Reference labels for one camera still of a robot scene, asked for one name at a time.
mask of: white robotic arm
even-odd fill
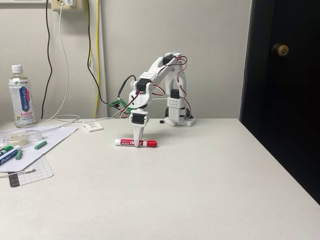
[[[169,96],[165,123],[172,127],[176,125],[190,127],[196,123],[196,119],[191,118],[191,115],[188,118],[186,116],[184,99],[187,93],[186,77],[182,72],[183,66],[177,64],[181,56],[181,53],[167,53],[164,57],[159,57],[148,72],[144,72],[137,81],[131,82],[132,92],[129,94],[128,102],[130,104],[127,107],[133,109],[129,120],[133,125],[133,140],[136,147],[139,145],[144,128],[149,121],[149,112],[145,111],[145,108],[152,101],[154,85],[159,85],[164,78],[166,95]],[[174,89],[175,80],[178,81],[179,90]]]

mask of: yellow cable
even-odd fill
[[[95,55],[96,55],[96,81],[98,85],[100,86],[99,82],[99,51],[98,51],[98,32],[99,32],[99,0],[95,1],[95,8],[96,8],[96,14],[95,14]],[[97,117],[97,110],[98,110],[98,90],[96,91],[95,96],[95,108],[94,108],[94,118]]]

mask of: brass door knob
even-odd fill
[[[284,44],[276,44],[271,49],[272,54],[277,55],[279,57],[287,56],[289,53],[289,47]]]

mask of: blue marker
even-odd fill
[[[0,156],[0,165],[11,159],[13,156],[15,156],[18,153],[18,151],[21,151],[21,149],[21,146],[17,145],[12,150]]]

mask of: marker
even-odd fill
[[[38,150],[38,149],[42,148],[44,145],[46,145],[46,144],[47,144],[47,141],[46,140],[42,140],[39,144],[34,146],[34,149]]]
[[[15,156],[18,153],[18,151],[21,151],[21,149],[21,146],[17,145],[12,150],[0,156],[0,165],[11,159],[13,156]]]
[[[4,145],[0,148],[0,157],[4,154],[6,154],[7,152],[9,152],[10,150],[14,149],[13,146],[9,146],[9,145]]]
[[[135,141],[133,139],[126,139],[126,138],[122,138],[122,139],[116,139],[114,140],[114,144],[116,146],[132,146],[135,147]],[[157,142],[155,140],[140,140],[139,141],[139,147],[149,147],[149,148],[155,148],[157,146]]]

